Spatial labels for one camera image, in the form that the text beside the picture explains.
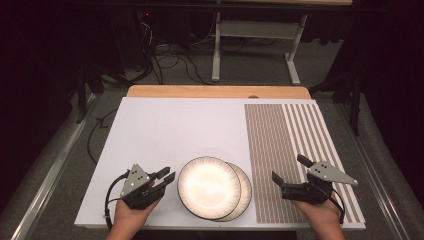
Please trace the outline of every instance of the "stacked plates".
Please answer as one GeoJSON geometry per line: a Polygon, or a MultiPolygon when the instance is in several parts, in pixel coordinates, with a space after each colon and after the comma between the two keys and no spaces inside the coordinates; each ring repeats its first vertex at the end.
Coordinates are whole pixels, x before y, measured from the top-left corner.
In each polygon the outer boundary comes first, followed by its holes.
{"type": "Polygon", "coordinates": [[[200,157],[181,170],[178,194],[194,215],[226,222],[246,210],[252,188],[247,175],[236,165],[214,157],[200,157]]]}

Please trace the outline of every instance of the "human wrist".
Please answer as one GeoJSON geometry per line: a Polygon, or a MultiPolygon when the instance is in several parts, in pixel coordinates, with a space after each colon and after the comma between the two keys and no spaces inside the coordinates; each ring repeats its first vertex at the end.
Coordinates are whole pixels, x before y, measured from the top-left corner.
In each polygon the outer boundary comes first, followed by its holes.
{"type": "Polygon", "coordinates": [[[114,240],[114,239],[131,240],[138,231],[139,231],[138,229],[137,230],[131,229],[125,224],[115,224],[113,225],[106,239],[107,240],[114,240]]]}
{"type": "Polygon", "coordinates": [[[329,224],[324,227],[313,228],[319,240],[344,240],[340,224],[329,224]]]}

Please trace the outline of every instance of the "white tabletop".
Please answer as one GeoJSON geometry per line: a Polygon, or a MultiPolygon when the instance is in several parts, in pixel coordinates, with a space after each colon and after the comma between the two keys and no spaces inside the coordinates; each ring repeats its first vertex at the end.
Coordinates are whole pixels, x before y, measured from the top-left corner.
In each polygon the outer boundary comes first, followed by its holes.
{"type": "MultiPolygon", "coordinates": [[[[253,197],[246,211],[230,222],[200,219],[186,210],[179,199],[179,172],[190,160],[201,156],[214,156],[236,164],[252,181],[244,110],[246,103],[316,105],[314,100],[287,99],[123,98],[75,224],[105,227],[103,215],[107,189],[119,175],[138,163],[147,173],[167,166],[171,167],[171,172],[176,172],[175,181],[168,185],[165,196],[148,218],[146,229],[308,228],[304,219],[292,223],[259,224],[253,197]]],[[[119,197],[122,187],[123,181],[114,187],[111,199],[119,197]]],[[[346,222],[344,228],[363,229],[365,220],[352,195],[360,220],[346,222]]],[[[112,219],[114,205],[109,205],[112,219]]]]}

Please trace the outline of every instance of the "striped pattern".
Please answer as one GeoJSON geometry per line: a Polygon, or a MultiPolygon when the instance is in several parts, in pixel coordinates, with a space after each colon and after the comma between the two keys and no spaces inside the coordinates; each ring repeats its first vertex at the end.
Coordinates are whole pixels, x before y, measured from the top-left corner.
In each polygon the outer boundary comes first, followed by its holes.
{"type": "MultiPolygon", "coordinates": [[[[316,103],[246,104],[247,131],[259,223],[305,223],[290,201],[281,198],[271,172],[287,183],[303,183],[306,168],[296,161],[302,154],[313,161],[328,161],[344,172],[316,103]]],[[[333,184],[346,204],[345,222],[365,222],[352,187],[333,184]]]]}

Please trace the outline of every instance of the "human hand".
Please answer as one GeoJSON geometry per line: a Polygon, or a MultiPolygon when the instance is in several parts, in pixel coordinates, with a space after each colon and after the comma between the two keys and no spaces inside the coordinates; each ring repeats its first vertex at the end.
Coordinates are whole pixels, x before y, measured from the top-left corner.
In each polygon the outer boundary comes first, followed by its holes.
{"type": "Polygon", "coordinates": [[[330,200],[322,204],[291,202],[305,215],[320,240],[345,239],[339,223],[339,209],[330,200]]]}
{"type": "Polygon", "coordinates": [[[107,237],[112,239],[132,239],[146,223],[147,217],[158,205],[160,199],[150,204],[144,210],[135,210],[127,206],[123,200],[118,200],[115,207],[113,227],[107,237]]]}

